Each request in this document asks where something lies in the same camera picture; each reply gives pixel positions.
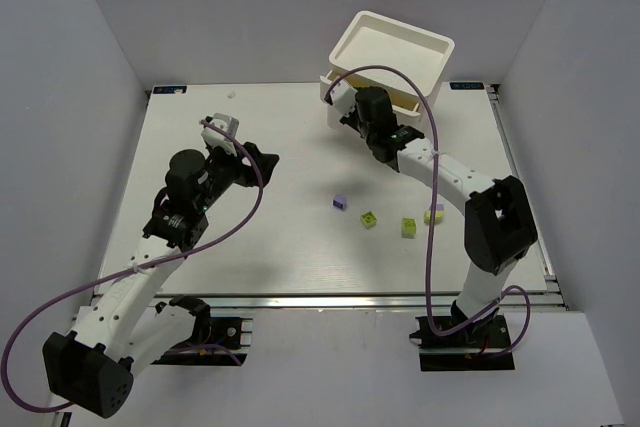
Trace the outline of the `white three-drawer cabinet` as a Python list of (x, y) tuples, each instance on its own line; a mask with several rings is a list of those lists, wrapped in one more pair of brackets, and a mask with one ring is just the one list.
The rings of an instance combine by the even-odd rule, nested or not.
[[(356, 67), (384, 65), (404, 73), (434, 106), (455, 42), (446, 36), (374, 12), (358, 12), (329, 55), (329, 72), (320, 77), (320, 95), (335, 78)], [(400, 124), (421, 128), (426, 112), (414, 89), (399, 76), (369, 70), (349, 76), (353, 87), (385, 88)]]

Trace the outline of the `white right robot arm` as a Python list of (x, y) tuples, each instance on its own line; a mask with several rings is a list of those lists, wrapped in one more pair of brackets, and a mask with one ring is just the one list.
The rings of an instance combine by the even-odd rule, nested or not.
[(470, 266), (451, 318), (467, 326), (492, 316), (511, 271), (538, 241), (523, 183), (512, 175), (490, 177), (444, 153), (434, 134), (398, 121), (383, 88), (341, 81), (325, 101), (376, 160), (431, 188), (463, 215)]

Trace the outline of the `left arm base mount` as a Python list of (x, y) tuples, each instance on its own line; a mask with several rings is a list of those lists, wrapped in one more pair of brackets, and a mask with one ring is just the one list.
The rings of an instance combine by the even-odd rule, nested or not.
[(204, 300), (186, 295), (154, 306), (157, 314), (167, 307), (187, 311), (195, 319), (194, 326), (191, 336), (164, 353), (155, 365), (241, 367), (244, 364), (245, 350), (250, 346), (250, 330), (244, 327), (248, 318), (213, 314)]

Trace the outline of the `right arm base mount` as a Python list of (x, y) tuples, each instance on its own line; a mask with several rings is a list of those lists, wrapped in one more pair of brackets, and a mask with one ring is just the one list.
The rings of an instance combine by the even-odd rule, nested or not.
[(484, 322), (471, 332), (469, 328), (439, 337), (430, 329), (427, 317), (417, 317), (417, 330), (409, 335), (418, 347), (422, 372), (496, 372), (513, 371), (513, 354), (506, 352), (511, 337), (503, 315)]

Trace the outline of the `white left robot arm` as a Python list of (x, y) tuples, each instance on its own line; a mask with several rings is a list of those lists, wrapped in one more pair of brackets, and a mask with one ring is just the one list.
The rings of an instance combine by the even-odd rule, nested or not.
[(67, 334), (53, 333), (43, 346), (54, 394), (109, 418), (146, 367), (175, 346), (199, 347), (211, 338), (210, 308), (197, 297), (179, 295), (157, 304), (152, 320), (141, 317), (200, 241), (213, 203), (234, 184), (266, 186), (278, 161), (251, 142), (233, 154), (209, 147), (172, 156), (131, 258), (132, 273), (114, 281)]

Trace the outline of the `yellow-green lego brick separated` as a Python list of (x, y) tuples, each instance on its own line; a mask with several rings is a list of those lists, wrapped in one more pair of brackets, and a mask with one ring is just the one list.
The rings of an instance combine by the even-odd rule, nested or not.
[(361, 224), (365, 229), (370, 229), (377, 225), (377, 217), (372, 211), (367, 211), (360, 216)]

